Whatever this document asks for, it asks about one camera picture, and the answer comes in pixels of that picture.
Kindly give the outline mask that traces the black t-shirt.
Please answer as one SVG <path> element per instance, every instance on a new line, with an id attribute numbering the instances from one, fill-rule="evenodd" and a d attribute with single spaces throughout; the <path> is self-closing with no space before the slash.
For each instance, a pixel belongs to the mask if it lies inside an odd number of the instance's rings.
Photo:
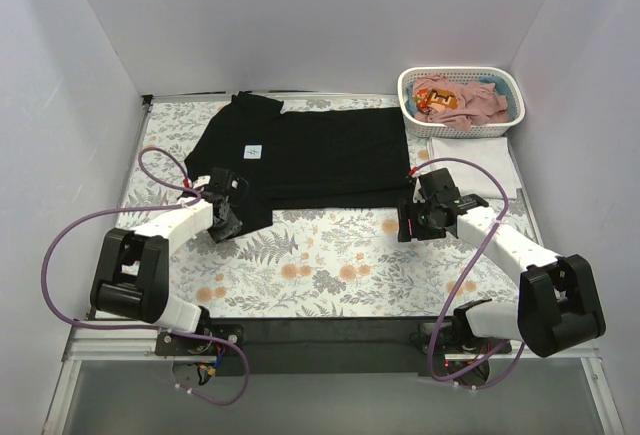
<path id="1" fill-rule="evenodd" d="M 241 92 L 208 123 L 185 164 L 191 178 L 228 169 L 248 183 L 235 208 L 249 233 L 276 210 L 392 208 L 409 189 L 409 152 L 397 107 L 286 111 Z"/>

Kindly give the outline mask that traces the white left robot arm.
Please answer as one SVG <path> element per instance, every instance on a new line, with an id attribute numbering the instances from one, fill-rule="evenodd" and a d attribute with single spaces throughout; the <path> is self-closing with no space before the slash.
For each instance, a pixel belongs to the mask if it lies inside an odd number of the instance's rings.
<path id="1" fill-rule="evenodd" d="M 174 208 L 163 207 L 132 229 L 108 231 L 90 291 L 92 308 L 178 332 L 188 353 L 205 353 L 213 341 L 210 316 L 170 293 L 170 258 L 202 232 L 215 242 L 238 234 L 242 222 L 234 207 L 248 191 L 244 178 L 214 168 L 188 183 Z"/>

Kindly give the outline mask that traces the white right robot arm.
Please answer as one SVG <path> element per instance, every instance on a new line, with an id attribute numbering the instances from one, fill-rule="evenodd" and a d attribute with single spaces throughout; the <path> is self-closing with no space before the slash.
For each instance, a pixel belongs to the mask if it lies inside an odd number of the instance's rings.
<path id="1" fill-rule="evenodd" d="M 453 236 L 479 250 L 518 287 L 514 303 L 489 298 L 454 309 L 438 344 L 475 352 L 489 338 L 520 341 L 548 357 L 604 335 L 606 322 L 591 265 L 561 256 L 498 220 L 481 197 L 463 195 L 447 169 L 416 177 L 398 203 L 401 242 Z"/>

